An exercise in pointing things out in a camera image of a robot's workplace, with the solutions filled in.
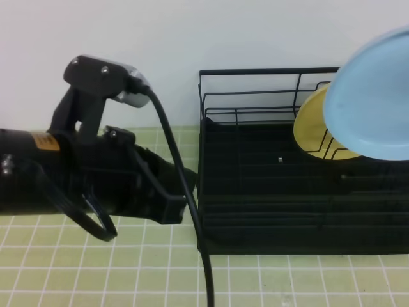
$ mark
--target tiled floor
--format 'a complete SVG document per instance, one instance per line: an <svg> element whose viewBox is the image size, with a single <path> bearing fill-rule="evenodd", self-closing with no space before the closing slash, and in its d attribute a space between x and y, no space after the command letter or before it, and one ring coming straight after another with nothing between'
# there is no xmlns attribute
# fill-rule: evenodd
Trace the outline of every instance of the tiled floor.
<svg viewBox="0 0 409 307"><path fill-rule="evenodd" d="M170 159L158 129L137 142ZM196 128L175 128L197 170ZM0 217L0 306L205 307L196 236L183 224L114 218L111 243L64 216ZM408 255L213 256L217 307L407 307Z"/></svg>

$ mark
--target screw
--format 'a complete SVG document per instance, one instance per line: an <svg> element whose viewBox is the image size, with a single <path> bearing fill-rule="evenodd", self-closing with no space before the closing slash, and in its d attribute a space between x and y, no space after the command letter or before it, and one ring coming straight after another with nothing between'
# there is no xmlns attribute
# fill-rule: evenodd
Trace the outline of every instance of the screw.
<svg viewBox="0 0 409 307"><path fill-rule="evenodd" d="M102 67L101 73L102 73L103 75L109 74L109 68L108 68L108 66Z"/></svg>

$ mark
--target black wire dish rack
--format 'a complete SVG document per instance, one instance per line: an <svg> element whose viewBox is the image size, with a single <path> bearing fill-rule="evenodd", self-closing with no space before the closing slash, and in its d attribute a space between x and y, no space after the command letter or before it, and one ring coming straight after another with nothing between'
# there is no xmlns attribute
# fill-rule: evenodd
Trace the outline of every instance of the black wire dish rack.
<svg viewBox="0 0 409 307"><path fill-rule="evenodd" d="M317 90L337 69L200 71L197 194L211 254L409 252L409 162L319 159L293 138L301 94ZM203 90L205 79L222 75L293 76L295 83L286 90ZM321 80L301 87L308 75ZM287 101L274 105L283 93ZM215 100L226 95L250 97L248 106L226 107ZM270 95L270 106L252 106L256 95ZM206 106L209 97L217 107Z"/></svg>

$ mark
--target plastic strap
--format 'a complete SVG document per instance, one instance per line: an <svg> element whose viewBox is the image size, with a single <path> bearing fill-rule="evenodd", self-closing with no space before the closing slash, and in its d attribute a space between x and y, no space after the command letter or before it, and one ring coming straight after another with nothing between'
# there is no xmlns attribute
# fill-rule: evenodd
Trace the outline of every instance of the plastic strap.
<svg viewBox="0 0 409 307"><path fill-rule="evenodd" d="M57 209L94 237L109 242L118 235L111 217L100 206L92 189L88 189L82 197L100 220L101 226L65 196L64 192L47 176L40 164L27 159L20 159L16 165L33 177L37 188Z"/></svg>

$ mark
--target orange label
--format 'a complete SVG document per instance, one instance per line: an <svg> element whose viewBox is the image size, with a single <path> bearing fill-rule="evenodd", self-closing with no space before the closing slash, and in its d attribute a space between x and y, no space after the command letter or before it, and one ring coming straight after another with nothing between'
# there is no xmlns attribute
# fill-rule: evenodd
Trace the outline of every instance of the orange label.
<svg viewBox="0 0 409 307"><path fill-rule="evenodd" d="M31 133L38 149L59 151L59 145L54 136L48 133Z"/></svg>

